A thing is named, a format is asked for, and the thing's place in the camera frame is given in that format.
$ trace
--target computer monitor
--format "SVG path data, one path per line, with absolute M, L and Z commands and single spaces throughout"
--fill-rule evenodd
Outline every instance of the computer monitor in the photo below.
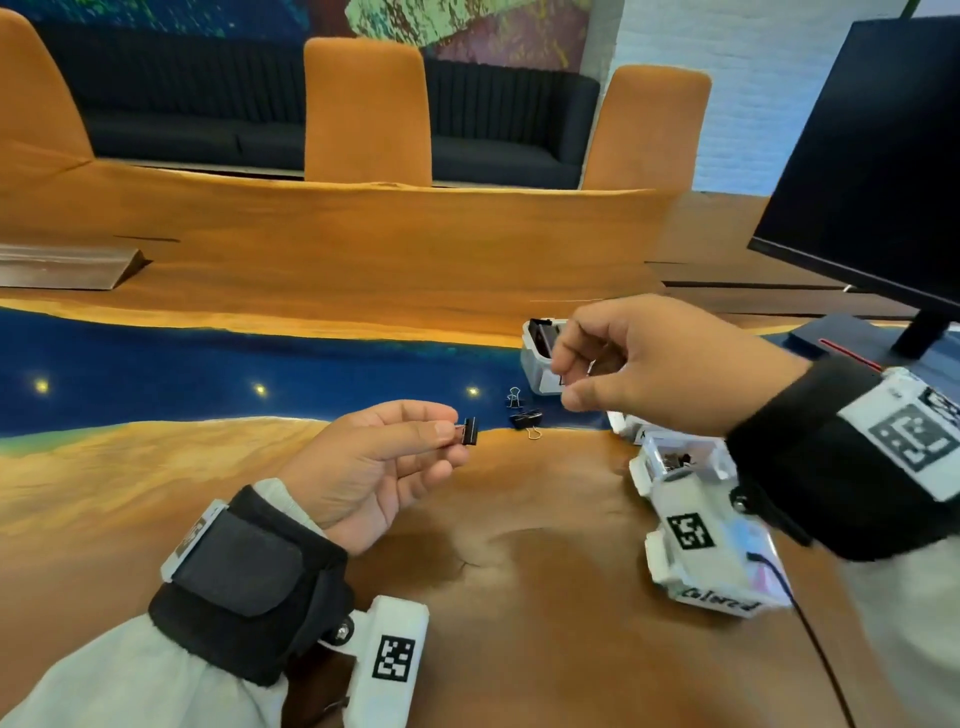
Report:
M 854 23 L 752 250 L 919 308 L 893 351 L 960 321 L 960 17 Z

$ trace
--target cable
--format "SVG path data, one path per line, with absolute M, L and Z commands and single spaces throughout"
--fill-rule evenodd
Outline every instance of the cable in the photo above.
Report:
M 806 635 L 810 638 L 810 643 L 813 645 L 813 648 L 817 650 L 817 655 L 820 657 L 820 662 L 824 666 L 824 671 L 827 673 L 827 677 L 830 679 L 830 684 L 833 686 L 833 692 L 837 696 L 837 702 L 840 703 L 840 710 L 843 711 L 843 717 L 847 721 L 847 725 L 850 726 L 850 728 L 856 728 L 856 721 L 853 720 L 853 713 L 850 710 L 850 705 L 847 703 L 847 697 L 843 694 L 843 689 L 840 687 L 840 681 L 837 680 L 836 673 L 833 672 L 833 667 L 830 664 L 830 660 L 827 659 L 827 653 L 824 652 L 824 649 L 821 647 L 820 640 L 817 639 L 817 634 L 813 631 L 813 627 L 810 626 L 810 622 L 807 620 L 804 610 L 800 608 L 800 604 L 797 603 L 796 597 L 793 596 L 790 586 L 786 583 L 786 578 L 784 578 L 783 574 L 780 573 L 780 570 L 774 566 L 773 562 L 771 562 L 770 559 L 763 554 L 748 552 L 747 560 L 756 561 L 767 566 L 770 571 L 773 572 L 774 576 L 777 577 L 777 581 L 780 582 L 780 585 L 783 587 L 783 591 L 790 598 L 790 603 L 797 612 L 797 617 L 799 617 L 800 621 L 804 624 L 804 629 L 806 630 Z

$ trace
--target monitor stand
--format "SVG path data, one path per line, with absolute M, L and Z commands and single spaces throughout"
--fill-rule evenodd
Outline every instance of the monitor stand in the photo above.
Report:
M 906 367 L 930 386 L 960 401 L 960 335 L 948 334 L 949 319 L 921 311 L 907 328 L 883 327 L 847 314 L 830 314 L 793 329 L 784 346 L 811 359 L 842 356 L 832 344 L 880 368 Z
M 947 333 L 949 326 L 950 319 L 942 313 L 920 310 L 891 349 L 908 359 L 919 359 Z

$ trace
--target white sleeve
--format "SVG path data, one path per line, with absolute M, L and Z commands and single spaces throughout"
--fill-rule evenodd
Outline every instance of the white sleeve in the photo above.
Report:
M 960 537 L 844 563 L 864 630 L 918 726 L 960 725 Z
M 253 488 L 323 535 L 276 478 Z M 214 667 L 162 635 L 146 615 L 114 627 L 51 667 L 0 728 L 279 728 L 287 696 Z

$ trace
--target orange chair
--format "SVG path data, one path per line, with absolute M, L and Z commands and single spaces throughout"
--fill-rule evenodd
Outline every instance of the orange chair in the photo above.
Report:
M 420 51 L 385 40 L 315 37 L 303 63 L 307 180 L 433 183 Z
M 617 68 L 593 131 L 582 189 L 690 189 L 711 85 L 700 71 Z
M 60 70 L 23 15 L 0 8 L 0 140 L 93 159 Z

